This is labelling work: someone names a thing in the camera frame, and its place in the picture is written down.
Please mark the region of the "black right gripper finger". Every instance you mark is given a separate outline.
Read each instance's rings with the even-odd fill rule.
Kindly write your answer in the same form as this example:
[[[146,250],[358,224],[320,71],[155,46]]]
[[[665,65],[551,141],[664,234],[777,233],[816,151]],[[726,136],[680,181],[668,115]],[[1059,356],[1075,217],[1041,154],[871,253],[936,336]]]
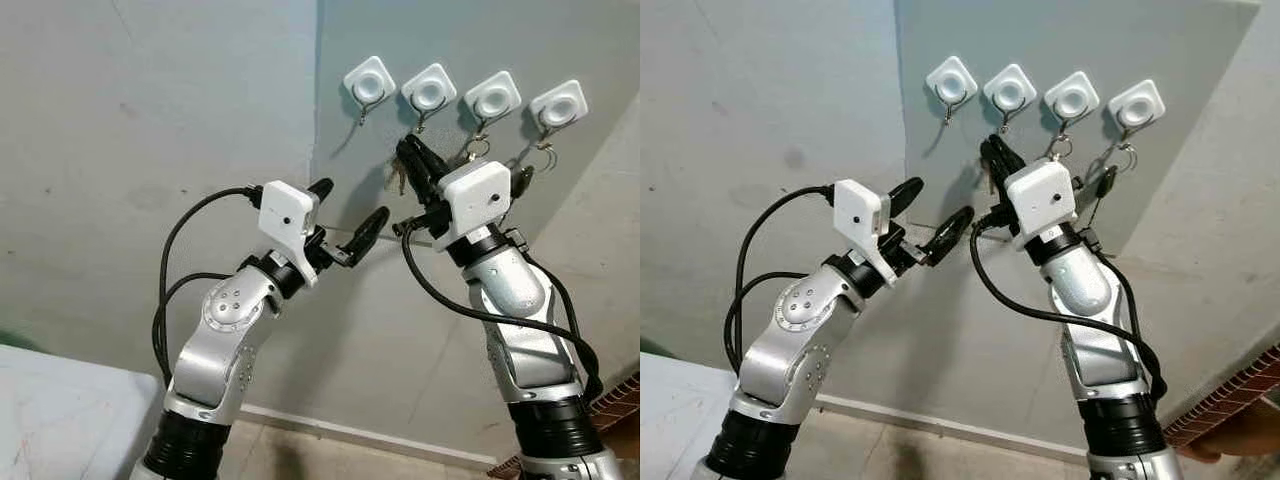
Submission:
[[[1025,165],[1025,160],[1009,146],[1001,134],[992,134],[993,180],[1006,180]]]
[[[426,164],[426,152],[428,150],[419,138],[402,138],[396,147],[396,155],[403,166],[406,179],[424,206],[433,202],[433,179]]]
[[[410,174],[417,186],[436,186],[451,173],[451,165],[428,147],[417,134],[410,136]]]
[[[1000,134],[988,134],[980,143],[980,163],[989,174],[992,191],[1005,196],[1004,182],[1009,177],[1009,146]]]

